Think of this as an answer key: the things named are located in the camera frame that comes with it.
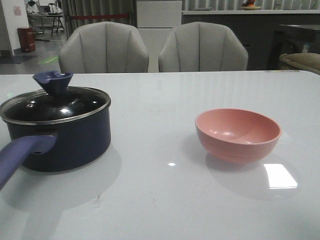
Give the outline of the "dark floor mat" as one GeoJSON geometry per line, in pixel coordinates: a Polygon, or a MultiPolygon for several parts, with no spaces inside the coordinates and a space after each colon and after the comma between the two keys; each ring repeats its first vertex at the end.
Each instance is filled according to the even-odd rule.
{"type": "Polygon", "coordinates": [[[14,56],[1,56],[1,64],[21,64],[28,60],[38,57],[37,55],[14,55],[14,56]]]}

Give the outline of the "dark kitchen counter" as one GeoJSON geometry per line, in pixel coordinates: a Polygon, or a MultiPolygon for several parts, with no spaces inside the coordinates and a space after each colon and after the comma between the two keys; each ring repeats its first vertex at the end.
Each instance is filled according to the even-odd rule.
{"type": "Polygon", "coordinates": [[[267,70],[274,29],[279,25],[320,25],[319,10],[183,11],[182,23],[229,27],[248,52],[248,70],[267,70]]]}

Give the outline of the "dark washing machine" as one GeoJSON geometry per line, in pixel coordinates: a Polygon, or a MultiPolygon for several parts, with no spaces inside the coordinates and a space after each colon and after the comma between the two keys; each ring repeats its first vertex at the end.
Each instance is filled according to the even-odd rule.
{"type": "Polygon", "coordinates": [[[320,26],[280,24],[273,31],[266,69],[278,70],[282,54],[319,53],[320,26]]]}

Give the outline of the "dark blue saucepan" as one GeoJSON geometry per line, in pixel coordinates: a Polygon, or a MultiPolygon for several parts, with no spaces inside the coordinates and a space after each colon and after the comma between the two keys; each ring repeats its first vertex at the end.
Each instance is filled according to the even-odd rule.
{"type": "Polygon", "coordinates": [[[21,166],[38,172],[61,172],[97,159],[111,143],[109,107],[58,124],[19,125],[4,121],[11,141],[0,151],[1,186],[21,166]]]}

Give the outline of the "red barrier belt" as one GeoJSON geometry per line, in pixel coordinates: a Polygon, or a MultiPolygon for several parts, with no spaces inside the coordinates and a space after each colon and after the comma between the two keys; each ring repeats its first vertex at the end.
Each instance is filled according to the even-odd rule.
{"type": "Polygon", "coordinates": [[[109,20],[109,19],[129,19],[130,14],[108,14],[108,15],[83,15],[83,16],[70,16],[71,20],[109,20]]]}

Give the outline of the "pink bowl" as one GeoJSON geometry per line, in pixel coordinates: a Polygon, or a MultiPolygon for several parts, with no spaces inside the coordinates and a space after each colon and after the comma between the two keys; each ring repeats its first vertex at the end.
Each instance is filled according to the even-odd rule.
{"type": "Polygon", "coordinates": [[[217,108],[195,119],[198,139],[219,160],[247,164],[257,162],[275,148],[282,130],[260,113],[237,108],[217,108]]]}

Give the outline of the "left beige upholstered chair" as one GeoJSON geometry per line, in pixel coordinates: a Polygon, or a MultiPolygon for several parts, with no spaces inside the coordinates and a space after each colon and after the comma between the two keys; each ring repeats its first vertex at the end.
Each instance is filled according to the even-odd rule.
{"type": "Polygon", "coordinates": [[[60,50],[58,62],[63,73],[146,73],[149,54],[136,27],[104,21],[78,27],[60,50]]]}

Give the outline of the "beige upholstered chair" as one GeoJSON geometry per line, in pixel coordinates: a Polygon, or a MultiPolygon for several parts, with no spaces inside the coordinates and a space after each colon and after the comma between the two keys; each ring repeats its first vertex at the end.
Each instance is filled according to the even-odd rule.
{"type": "Polygon", "coordinates": [[[58,62],[63,73],[146,73],[149,54],[136,27],[104,21],[78,27],[60,50],[58,62]]]}
{"type": "Polygon", "coordinates": [[[167,72],[245,71],[248,52],[227,26],[191,22],[173,27],[158,56],[158,70],[167,72]]]}

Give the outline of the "red bin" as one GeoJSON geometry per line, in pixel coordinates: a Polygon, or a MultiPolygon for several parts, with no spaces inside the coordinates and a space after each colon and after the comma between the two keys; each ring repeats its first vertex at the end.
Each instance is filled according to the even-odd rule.
{"type": "Polygon", "coordinates": [[[19,27],[17,29],[20,49],[23,53],[30,53],[36,50],[33,30],[31,27],[19,27]]]}

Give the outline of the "glass lid with blue knob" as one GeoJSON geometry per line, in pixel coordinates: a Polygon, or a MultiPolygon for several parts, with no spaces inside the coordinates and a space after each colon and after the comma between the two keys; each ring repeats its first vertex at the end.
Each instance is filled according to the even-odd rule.
{"type": "Polygon", "coordinates": [[[89,117],[110,106],[110,96],[100,89],[69,86],[73,75],[56,70],[34,74],[41,89],[3,102],[0,117],[17,125],[55,125],[89,117]]]}

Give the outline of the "fruit bowl on counter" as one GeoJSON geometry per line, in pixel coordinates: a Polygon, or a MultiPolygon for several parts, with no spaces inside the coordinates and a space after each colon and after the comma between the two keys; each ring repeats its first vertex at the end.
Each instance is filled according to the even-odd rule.
{"type": "Polygon", "coordinates": [[[245,11],[260,10],[261,6],[256,6],[255,3],[255,0],[246,0],[244,3],[241,4],[241,9],[245,11]]]}

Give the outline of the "white refrigerator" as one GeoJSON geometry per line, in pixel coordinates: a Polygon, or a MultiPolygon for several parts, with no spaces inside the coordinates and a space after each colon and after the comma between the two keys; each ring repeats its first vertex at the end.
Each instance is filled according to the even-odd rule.
{"type": "Polygon", "coordinates": [[[182,23],[181,0],[138,0],[137,28],[149,54],[148,71],[158,72],[158,56],[171,28],[182,23]]]}

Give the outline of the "background desk with items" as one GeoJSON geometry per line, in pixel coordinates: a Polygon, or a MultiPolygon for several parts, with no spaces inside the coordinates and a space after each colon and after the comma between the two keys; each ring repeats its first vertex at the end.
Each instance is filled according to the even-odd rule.
{"type": "Polygon", "coordinates": [[[44,34],[47,28],[51,36],[65,31],[61,0],[25,0],[25,9],[34,36],[44,34]]]}

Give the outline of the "right beige upholstered chair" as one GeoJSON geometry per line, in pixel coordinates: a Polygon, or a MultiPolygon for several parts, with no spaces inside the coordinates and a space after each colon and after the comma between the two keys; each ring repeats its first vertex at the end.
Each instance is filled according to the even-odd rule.
{"type": "Polygon", "coordinates": [[[227,26],[191,22],[173,27],[158,56],[158,70],[167,72],[245,71],[248,52],[227,26]]]}

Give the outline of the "grey curtain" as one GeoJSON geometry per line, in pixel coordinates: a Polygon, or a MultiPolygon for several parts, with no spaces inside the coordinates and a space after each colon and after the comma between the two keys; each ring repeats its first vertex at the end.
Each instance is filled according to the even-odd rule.
{"type": "Polygon", "coordinates": [[[63,0],[62,10],[66,37],[83,25],[99,22],[116,22],[137,25],[137,2],[135,0],[63,0]],[[70,16],[99,16],[130,14],[130,18],[72,20],[70,16]]]}

